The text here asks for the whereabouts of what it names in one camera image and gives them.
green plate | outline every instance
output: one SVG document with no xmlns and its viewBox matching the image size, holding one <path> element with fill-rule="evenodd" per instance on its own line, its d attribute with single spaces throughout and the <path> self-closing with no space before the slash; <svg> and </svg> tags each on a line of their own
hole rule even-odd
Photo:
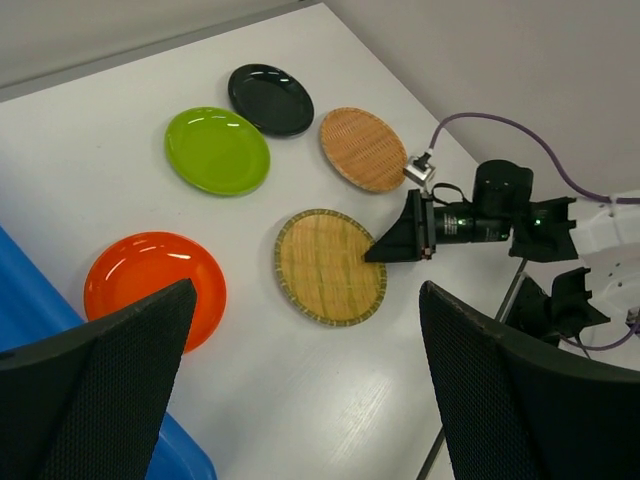
<svg viewBox="0 0 640 480">
<path fill-rule="evenodd" d="M 269 173 L 269 147 L 244 118 L 214 107 L 177 115 L 165 134 L 173 168 L 189 183 L 217 195 L 242 195 Z"/>
</svg>

plate rim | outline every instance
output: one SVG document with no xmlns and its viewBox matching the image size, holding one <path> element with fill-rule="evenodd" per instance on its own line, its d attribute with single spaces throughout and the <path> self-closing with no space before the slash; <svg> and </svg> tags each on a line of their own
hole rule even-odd
<svg viewBox="0 0 640 480">
<path fill-rule="evenodd" d="M 335 161 L 335 159 L 331 155 L 329 155 L 327 153 L 327 142 L 326 142 L 327 122 L 329 120 L 331 120 L 331 117 L 333 115 L 339 114 L 341 112 L 354 112 L 354 113 L 357 113 L 358 115 L 362 115 L 362 116 L 367 117 L 370 120 L 373 120 L 374 122 L 378 123 L 381 127 L 383 127 L 385 130 L 387 130 L 387 132 L 393 138 L 394 143 L 396 143 L 398 145 L 398 147 L 400 147 L 404 158 L 407 159 L 407 161 L 408 161 L 407 148 L 404 146 L 404 143 L 402 143 L 402 139 L 400 138 L 400 136 L 396 133 L 396 131 L 393 128 L 391 128 L 391 126 L 387 122 L 382 120 L 377 115 L 375 115 L 375 114 L 373 114 L 373 113 L 371 113 L 371 112 L 369 112 L 367 110 L 364 110 L 362 108 L 358 108 L 358 107 L 338 107 L 338 108 L 334 108 L 333 110 L 330 110 L 329 112 L 327 112 L 325 117 L 322 119 L 322 122 L 321 122 L 320 128 L 319 128 L 320 144 L 322 146 L 322 153 L 324 154 L 325 158 L 329 161 L 331 166 L 333 168 L 335 168 L 335 170 L 342 176 L 342 178 L 344 178 L 345 180 L 347 180 L 352 185 L 355 185 L 356 187 L 358 187 L 358 188 L 360 188 L 360 189 L 362 189 L 362 190 L 364 190 L 366 192 L 370 192 L 370 193 L 389 193 L 389 192 L 392 192 L 393 190 L 396 190 L 397 188 L 399 188 L 404 182 L 404 176 L 401 176 L 401 177 L 398 178 L 398 183 L 397 184 L 390 185 L 387 188 L 375 188 L 375 187 L 372 187 L 371 185 L 367 185 L 367 184 L 363 183 L 362 181 L 358 180 L 358 178 L 356 178 L 353 175 L 351 175 L 350 173 L 346 172 L 344 170 L 344 168 L 342 167 L 342 165 L 337 163 Z"/>
<path fill-rule="evenodd" d="M 83 307 L 84 307 L 84 314 L 85 314 L 85 317 L 86 317 L 86 321 L 87 322 L 91 322 L 91 321 L 99 320 L 100 318 L 104 318 L 104 316 L 105 316 L 105 315 L 102 315 L 100 317 L 94 318 L 93 320 L 90 320 L 89 308 L 87 307 L 87 305 L 89 303 L 88 302 L 88 297 L 89 297 L 89 284 L 90 284 L 91 273 L 100 264 L 101 261 L 104 261 L 104 259 L 113 250 L 115 250 L 118 246 L 120 246 L 122 243 L 124 243 L 126 241 L 133 240 L 136 237 L 142 237 L 142 236 L 148 236 L 148 235 L 169 235 L 171 237 L 178 238 L 178 239 L 180 239 L 180 241 L 184 241 L 185 243 L 187 243 L 189 245 L 192 245 L 192 246 L 196 247 L 197 249 L 201 250 L 202 252 L 206 253 L 207 256 L 209 257 L 209 259 L 211 260 L 211 262 L 213 263 L 215 269 L 216 269 L 215 276 L 219 277 L 219 279 L 221 281 L 220 285 L 222 287 L 222 290 L 223 290 L 223 293 L 224 293 L 224 297 L 223 297 L 223 302 L 222 302 L 222 309 L 221 309 L 221 312 L 220 312 L 220 318 L 218 318 L 215 322 L 210 322 L 210 326 L 209 326 L 209 328 L 207 328 L 206 335 L 204 335 L 203 339 L 201 341 L 197 342 L 196 344 L 194 344 L 190 348 L 187 348 L 187 344 L 189 342 L 189 338 L 187 337 L 187 343 L 185 343 L 185 349 L 184 349 L 183 353 L 189 353 L 189 352 L 195 350 L 196 348 L 198 348 L 203 343 L 205 343 L 213 335 L 215 330 L 220 325 L 220 322 L 224 318 L 224 314 L 225 314 L 225 312 L 227 310 L 228 299 L 229 299 L 229 290 L 227 288 L 227 280 L 226 280 L 226 278 L 224 276 L 224 272 L 223 272 L 222 268 L 220 267 L 220 264 L 218 263 L 218 261 L 215 259 L 215 257 L 213 255 L 211 255 L 211 252 L 209 252 L 209 250 L 204 248 L 202 245 L 200 245 L 195 240 L 192 240 L 189 237 L 186 237 L 184 235 L 180 235 L 179 233 L 170 232 L 170 231 L 167 231 L 167 230 L 150 230 L 150 231 L 145 231 L 145 232 L 137 232 L 137 233 L 133 233 L 131 235 L 127 235 L 126 237 L 122 237 L 119 240 L 116 240 L 115 242 L 111 243 L 107 248 L 105 248 L 100 253 L 100 255 L 98 255 L 96 257 L 96 259 L 93 261 L 93 263 L 91 264 L 91 267 L 89 267 L 89 271 L 87 272 L 87 275 L 85 276 L 83 294 L 82 294 L 82 303 L 83 303 Z"/>
<path fill-rule="evenodd" d="M 242 108 L 242 106 L 240 105 L 240 102 L 238 101 L 236 85 L 240 81 L 240 76 L 243 73 L 243 70 L 249 69 L 251 67 L 261 67 L 261 68 L 266 68 L 272 71 L 279 72 L 280 74 L 283 74 L 287 78 L 289 78 L 291 82 L 295 82 L 300 87 L 302 91 L 302 98 L 311 109 L 309 118 L 306 119 L 305 122 L 301 124 L 300 127 L 293 130 L 292 129 L 289 129 L 289 130 L 274 129 L 269 126 L 260 124 L 258 122 L 254 123 L 254 121 L 250 119 L 251 115 L 246 111 L 246 109 Z M 268 65 L 266 63 L 247 63 L 246 65 L 242 65 L 236 68 L 229 76 L 229 81 L 227 83 L 227 91 L 229 94 L 229 99 L 231 100 L 231 105 L 233 106 L 234 110 L 240 116 L 244 117 L 254 127 L 256 127 L 259 131 L 267 135 L 273 135 L 276 137 L 293 137 L 306 132 L 307 130 L 309 130 L 311 125 L 313 125 L 313 121 L 315 119 L 315 105 L 313 104 L 313 99 L 311 98 L 311 95 L 309 95 L 309 92 L 307 91 L 307 89 L 304 87 L 304 85 L 302 85 L 302 83 L 300 83 L 300 81 L 296 77 L 286 72 L 285 70 L 282 70 L 281 68 L 274 67 L 273 65 Z"/>
<path fill-rule="evenodd" d="M 365 312 L 363 312 L 359 316 L 348 319 L 346 321 L 342 321 L 342 322 L 338 322 L 336 320 L 332 320 L 328 317 L 325 317 L 324 315 L 320 315 L 316 312 L 313 312 L 308 307 L 304 306 L 298 300 L 297 295 L 294 294 L 289 284 L 287 283 L 286 279 L 284 278 L 284 273 L 282 272 L 282 265 L 281 265 L 281 262 L 279 262 L 279 258 L 281 258 L 282 256 L 282 242 L 284 241 L 285 236 L 289 233 L 291 228 L 296 223 L 298 223 L 298 221 L 313 215 L 329 215 L 332 217 L 337 217 L 342 220 L 345 220 L 350 225 L 356 227 L 360 232 L 362 232 L 367 237 L 367 239 L 371 241 L 371 243 L 375 242 L 375 239 L 373 238 L 371 233 L 369 233 L 366 228 L 364 228 L 360 223 L 358 223 L 358 221 L 336 210 L 331 210 L 327 208 L 312 208 L 312 209 L 304 210 L 300 213 L 297 213 L 296 215 L 291 217 L 289 220 L 287 220 L 287 222 L 284 224 L 282 229 L 280 229 L 280 232 L 278 232 L 278 236 L 276 238 L 275 247 L 273 249 L 273 261 L 274 261 L 276 277 L 278 279 L 278 285 L 283 290 L 287 299 L 302 314 L 306 315 L 312 320 L 315 320 L 316 322 L 321 323 L 323 325 L 328 325 L 331 327 L 338 327 L 338 328 L 352 327 L 354 325 L 358 325 L 364 322 L 365 320 L 368 320 L 371 316 L 373 316 L 373 314 L 376 313 L 380 308 L 380 306 L 382 305 L 382 301 L 384 300 L 384 297 L 387 293 L 387 286 L 388 286 L 387 285 L 388 284 L 387 268 L 384 263 L 376 264 L 380 271 L 380 290 L 374 302 Z"/>
<path fill-rule="evenodd" d="M 257 138 L 260 139 L 260 143 L 261 145 L 264 147 L 264 151 L 266 152 L 266 167 L 265 167 L 265 172 L 264 174 L 261 176 L 261 178 L 259 179 L 259 181 L 251 186 L 250 188 L 246 188 L 244 190 L 236 190 L 233 192 L 229 192 L 229 191 L 221 191 L 215 188 L 209 188 L 205 185 L 202 185 L 200 182 L 194 180 L 192 177 L 190 177 L 189 175 L 186 174 L 186 172 L 180 167 L 180 163 L 176 161 L 174 155 L 172 154 L 172 149 L 170 148 L 169 145 L 169 130 L 171 129 L 171 127 L 174 125 L 174 122 L 177 122 L 179 117 L 181 117 L 182 115 L 186 115 L 187 113 L 196 111 L 196 110 L 202 110 L 202 109 L 210 109 L 210 110 L 216 110 L 219 112 L 224 112 L 227 115 L 232 115 L 234 117 L 234 121 L 238 121 L 239 123 L 243 124 L 243 126 L 248 127 L 249 130 L 251 130 L 252 132 L 254 132 L 257 135 Z M 250 121 L 248 121 L 246 118 L 242 117 L 241 115 L 237 114 L 236 112 L 233 112 L 231 110 L 227 110 L 224 108 L 220 108 L 220 107 L 211 107 L 211 106 L 201 106 L 201 107 L 193 107 L 193 108 L 189 108 L 187 110 L 183 110 L 182 112 L 176 114 L 168 123 L 167 128 L 165 129 L 165 133 L 164 133 L 164 151 L 165 151 L 165 156 L 167 157 L 167 160 L 169 161 L 169 163 L 171 164 L 171 167 L 174 169 L 174 171 L 180 176 L 180 178 L 182 178 L 186 183 L 188 183 L 189 185 L 192 185 L 204 192 L 213 194 L 213 195 L 218 195 L 218 196 L 222 196 L 222 197 L 236 197 L 236 196 L 242 196 L 242 195 L 247 195 L 255 190 L 257 190 L 267 179 L 267 177 L 269 176 L 269 172 L 271 171 L 271 151 L 269 149 L 269 144 L 267 143 L 266 139 L 264 138 L 264 135 L 262 135 L 262 133 L 260 132 L 260 130 L 258 130 Z"/>
</svg>

connector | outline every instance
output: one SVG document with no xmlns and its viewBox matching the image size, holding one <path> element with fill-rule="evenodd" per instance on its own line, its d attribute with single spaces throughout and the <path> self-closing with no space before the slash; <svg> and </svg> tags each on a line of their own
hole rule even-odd
<svg viewBox="0 0 640 480">
<path fill-rule="evenodd" d="M 429 164 L 431 153 L 425 152 L 420 157 L 412 157 L 409 164 L 404 167 L 404 175 L 412 182 L 418 184 L 420 188 L 425 188 L 436 173 L 436 168 Z"/>
</svg>

round woven basket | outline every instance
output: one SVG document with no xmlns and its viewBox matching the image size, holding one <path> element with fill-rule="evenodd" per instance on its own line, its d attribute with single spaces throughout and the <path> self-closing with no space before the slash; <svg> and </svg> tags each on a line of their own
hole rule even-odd
<svg viewBox="0 0 640 480">
<path fill-rule="evenodd" d="M 329 112 L 320 128 L 320 140 L 331 164 L 360 188 L 388 192 L 404 181 L 407 152 L 402 141 L 369 112 L 358 108 Z"/>
<path fill-rule="evenodd" d="M 387 287 L 384 264 L 364 262 L 371 245 L 371 235 L 342 213 L 299 213 L 276 241 L 280 286 L 296 307 L 318 322 L 342 327 L 363 322 L 376 312 Z"/>
</svg>

plate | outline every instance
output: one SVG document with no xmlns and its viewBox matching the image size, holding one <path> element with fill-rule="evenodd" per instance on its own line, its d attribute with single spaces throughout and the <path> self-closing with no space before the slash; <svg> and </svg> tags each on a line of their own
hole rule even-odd
<svg viewBox="0 0 640 480">
<path fill-rule="evenodd" d="M 165 134 L 173 168 L 187 182 L 217 195 L 242 195 L 269 173 L 269 147 L 244 118 L 214 107 L 177 115 Z"/>
<path fill-rule="evenodd" d="M 287 298 L 306 316 L 348 327 L 373 315 L 387 289 L 382 263 L 365 263 L 374 240 L 362 225 L 333 210 L 291 218 L 275 247 L 276 276 Z"/>
<path fill-rule="evenodd" d="M 402 185 L 407 152 L 375 115 L 351 107 L 333 110 L 322 122 L 320 141 L 331 164 L 354 185 L 374 193 Z"/>
<path fill-rule="evenodd" d="M 87 319 L 102 318 L 184 278 L 191 278 L 198 294 L 185 346 L 185 353 L 189 352 L 209 338 L 220 323 L 227 289 L 209 252 L 180 235 L 139 233 L 105 250 L 85 282 Z"/>
<path fill-rule="evenodd" d="M 269 135 L 298 135 L 313 123 L 311 97 L 279 68 L 260 64 L 238 68 L 229 78 L 229 97 L 236 112 Z"/>
</svg>

